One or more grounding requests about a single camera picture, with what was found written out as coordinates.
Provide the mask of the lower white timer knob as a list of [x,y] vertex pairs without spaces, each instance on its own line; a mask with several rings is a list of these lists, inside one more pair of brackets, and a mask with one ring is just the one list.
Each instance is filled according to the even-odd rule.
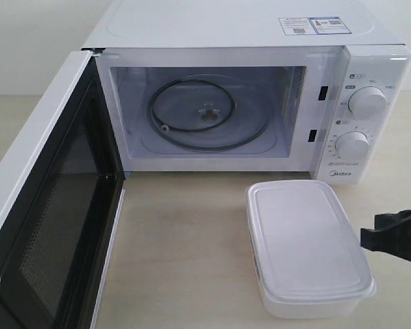
[[362,132],[347,132],[335,142],[338,156],[344,160],[359,160],[367,155],[369,141]]

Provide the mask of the white blue warning sticker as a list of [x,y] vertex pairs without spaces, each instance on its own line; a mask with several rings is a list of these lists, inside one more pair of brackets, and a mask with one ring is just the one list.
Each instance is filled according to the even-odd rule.
[[339,35],[351,31],[338,16],[278,18],[287,36]]

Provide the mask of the upper white power knob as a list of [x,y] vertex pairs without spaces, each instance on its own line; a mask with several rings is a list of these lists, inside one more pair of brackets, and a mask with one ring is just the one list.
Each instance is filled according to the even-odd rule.
[[349,99],[349,111],[356,118],[367,118],[385,111],[388,102],[377,87],[368,86],[357,90]]

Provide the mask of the white plastic lidded container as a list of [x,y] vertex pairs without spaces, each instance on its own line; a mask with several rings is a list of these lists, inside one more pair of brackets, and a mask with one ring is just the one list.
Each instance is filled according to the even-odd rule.
[[317,180],[246,191],[251,252],[265,309],[282,319],[346,315],[377,284],[333,189]]

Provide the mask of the white Midea microwave oven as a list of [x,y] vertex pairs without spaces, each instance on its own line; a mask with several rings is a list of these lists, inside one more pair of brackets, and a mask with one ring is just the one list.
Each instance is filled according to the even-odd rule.
[[[338,16],[351,31],[285,35],[278,18]],[[92,51],[123,168],[139,171],[303,172],[328,184],[357,184],[411,62],[406,44],[359,1],[115,1],[83,43]],[[184,149],[150,126],[146,107],[177,78],[219,74],[258,87],[272,105],[269,126],[227,151]],[[356,118],[352,94],[374,86],[385,111]],[[362,132],[367,155],[335,150]]]

